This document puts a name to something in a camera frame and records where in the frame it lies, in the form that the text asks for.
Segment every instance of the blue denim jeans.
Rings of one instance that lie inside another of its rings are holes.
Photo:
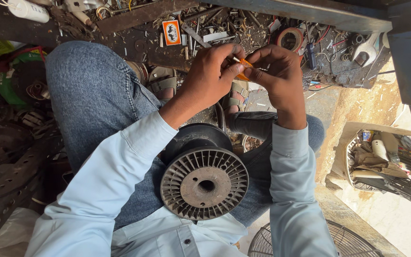
[[[72,41],[56,47],[47,56],[47,83],[55,118],[63,135],[66,152],[77,172],[99,143],[157,111],[162,104],[143,87],[128,64],[101,44]],[[248,169],[250,183],[243,201],[231,211],[249,226],[271,205],[271,127],[277,119],[270,112],[238,112],[230,128],[265,142],[240,156]],[[321,121],[307,116],[309,145],[315,151],[323,143]],[[115,228],[137,222],[163,207],[160,183],[166,166],[155,158],[144,180],[115,219]]]

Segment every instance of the center hole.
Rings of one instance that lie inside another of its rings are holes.
[[[210,193],[215,189],[215,184],[210,180],[203,180],[199,182],[198,189],[204,193]]]

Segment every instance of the orange plastic part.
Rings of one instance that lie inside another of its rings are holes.
[[[245,59],[240,59],[240,64],[242,64],[245,68],[243,70],[245,70],[246,68],[249,67],[253,67],[253,65],[251,63],[249,63],[248,61],[246,61]],[[239,73],[237,75],[237,78],[245,80],[245,81],[250,81],[250,79],[248,79],[243,72]]]

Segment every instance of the light blue shirt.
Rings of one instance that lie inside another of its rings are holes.
[[[57,201],[45,208],[25,256],[245,256],[233,244],[247,230],[229,213],[194,224],[162,207],[113,231],[114,219],[135,184],[177,132],[154,112],[102,141]],[[308,128],[290,130],[274,124],[270,160],[274,256],[336,257],[314,197],[316,162]]]

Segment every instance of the sandal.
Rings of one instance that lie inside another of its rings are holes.
[[[155,81],[160,78],[166,78],[160,81]],[[171,68],[155,67],[148,78],[147,89],[156,95],[163,89],[173,88],[174,96],[177,92],[177,72]],[[159,99],[160,101],[168,102],[171,98]]]
[[[231,84],[231,90],[227,95],[225,95],[221,100],[221,106],[223,107],[223,110],[226,110],[226,108],[232,106],[232,105],[237,105],[239,107],[239,111],[243,111],[243,102],[240,101],[239,99],[232,98],[231,97],[231,92],[236,91],[239,93],[241,96],[243,96],[243,99],[247,99],[248,97],[248,82],[246,81],[241,81],[241,80],[233,80]]]

